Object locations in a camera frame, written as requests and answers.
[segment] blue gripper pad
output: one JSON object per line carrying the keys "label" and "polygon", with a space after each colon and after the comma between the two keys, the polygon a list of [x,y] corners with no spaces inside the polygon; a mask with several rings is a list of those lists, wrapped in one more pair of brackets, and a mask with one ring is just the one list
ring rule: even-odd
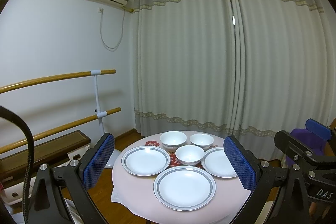
{"label": "blue gripper pad", "polygon": [[224,152],[238,175],[243,187],[253,191],[257,185],[256,173],[239,148],[234,144],[231,136],[227,136],[224,139]]}
{"label": "blue gripper pad", "polygon": [[330,129],[313,119],[308,119],[306,121],[306,129],[311,133],[319,136],[324,141],[328,141],[331,139]]}
{"label": "blue gripper pad", "polygon": [[114,150],[114,145],[114,137],[109,134],[102,145],[100,145],[98,151],[92,157],[90,162],[87,164],[83,171],[82,179],[85,190],[93,188],[96,185],[101,172],[104,170],[104,167]]}

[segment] bowl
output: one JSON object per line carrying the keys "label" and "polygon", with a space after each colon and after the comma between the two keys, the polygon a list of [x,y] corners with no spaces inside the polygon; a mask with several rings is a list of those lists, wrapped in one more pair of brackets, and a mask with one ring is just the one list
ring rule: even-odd
{"label": "bowl", "polygon": [[180,131],[168,131],[160,136],[163,147],[170,151],[176,151],[186,140],[186,134]]}
{"label": "bowl", "polygon": [[213,144],[213,138],[209,134],[197,133],[190,136],[190,141],[193,145],[201,147],[203,150],[207,150]]}
{"label": "bowl", "polygon": [[204,157],[204,150],[196,145],[184,145],[176,150],[175,155],[183,165],[196,165]]}

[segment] white plate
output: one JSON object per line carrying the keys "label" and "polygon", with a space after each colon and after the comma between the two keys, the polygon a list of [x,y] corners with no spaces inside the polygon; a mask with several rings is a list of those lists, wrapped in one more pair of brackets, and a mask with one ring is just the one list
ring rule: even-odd
{"label": "white plate", "polygon": [[127,151],[121,164],[128,173],[137,176],[152,176],[161,173],[170,165],[170,156],[156,146],[138,146]]}
{"label": "white plate", "polygon": [[163,171],[154,181],[154,194],[176,211],[192,211],[213,198],[216,183],[211,175],[195,166],[176,166]]}
{"label": "white plate", "polygon": [[201,160],[203,168],[211,175],[220,178],[235,178],[237,176],[223,147],[214,147],[205,152]]}

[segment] curtain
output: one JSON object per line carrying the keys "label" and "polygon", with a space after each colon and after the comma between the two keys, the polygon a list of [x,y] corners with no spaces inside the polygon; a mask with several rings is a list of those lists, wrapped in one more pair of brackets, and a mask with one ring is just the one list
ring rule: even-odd
{"label": "curtain", "polygon": [[134,0],[136,128],[235,135],[280,158],[279,130],[326,123],[334,56],[319,0]]}

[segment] pink tablecloth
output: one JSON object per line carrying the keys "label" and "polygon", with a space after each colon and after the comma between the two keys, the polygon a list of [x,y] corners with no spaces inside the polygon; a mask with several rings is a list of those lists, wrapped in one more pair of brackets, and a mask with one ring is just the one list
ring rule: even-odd
{"label": "pink tablecloth", "polygon": [[[197,132],[182,131],[189,137]],[[137,177],[129,174],[121,165],[123,154],[137,146],[145,145],[147,141],[157,141],[161,148],[160,135],[156,134],[139,140],[127,147],[116,159],[112,170],[112,181],[118,198],[132,213],[159,224],[209,224],[224,219],[236,213],[248,198],[250,191],[243,188],[240,180],[221,179],[216,181],[216,193],[213,199],[201,209],[190,212],[174,211],[160,203],[153,191],[156,176]],[[223,146],[223,138],[213,136],[214,145]]]}

